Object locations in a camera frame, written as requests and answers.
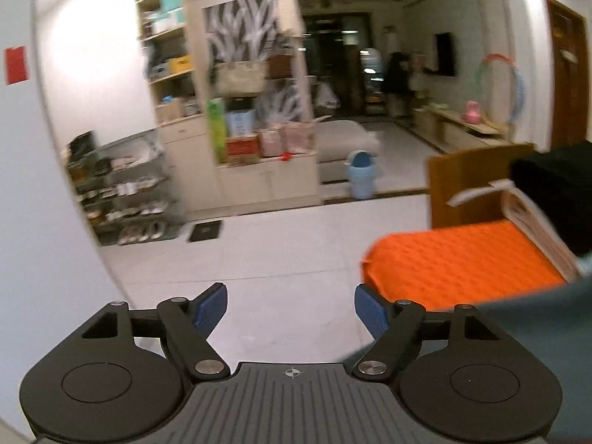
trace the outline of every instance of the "gray ribbed plate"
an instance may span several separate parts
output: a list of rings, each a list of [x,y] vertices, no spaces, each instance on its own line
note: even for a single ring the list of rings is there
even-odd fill
[[[543,444],[538,439],[534,442]],[[199,384],[179,414],[136,444],[446,444],[410,418],[383,384],[341,364],[243,363]],[[51,444],[42,440],[39,444]]]

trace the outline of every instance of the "metal screw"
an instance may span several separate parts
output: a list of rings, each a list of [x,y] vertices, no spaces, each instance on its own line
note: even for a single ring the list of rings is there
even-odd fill
[[[387,365],[379,360],[365,360],[357,366],[360,372],[367,375],[381,375],[387,372]]]
[[[200,374],[219,374],[224,370],[224,364],[219,360],[206,359],[195,364],[195,370]]]

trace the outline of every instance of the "red paper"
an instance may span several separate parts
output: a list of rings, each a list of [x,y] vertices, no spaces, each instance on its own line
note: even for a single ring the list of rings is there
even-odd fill
[[[29,79],[25,61],[25,47],[7,48],[4,52],[6,83],[12,85]]]

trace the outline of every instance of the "blue trash can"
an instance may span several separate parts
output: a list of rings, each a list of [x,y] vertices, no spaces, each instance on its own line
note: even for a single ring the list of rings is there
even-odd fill
[[[357,200],[371,199],[376,192],[376,165],[374,157],[366,151],[356,150],[347,158],[347,176],[351,196]]]

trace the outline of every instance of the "crosshair logo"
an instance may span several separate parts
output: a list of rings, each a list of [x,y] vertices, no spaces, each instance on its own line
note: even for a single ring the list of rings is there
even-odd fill
[[[303,374],[304,372],[300,372],[298,369],[294,369],[293,367],[286,370],[286,372],[284,372],[283,374],[294,379],[295,377],[298,377],[300,374]]]

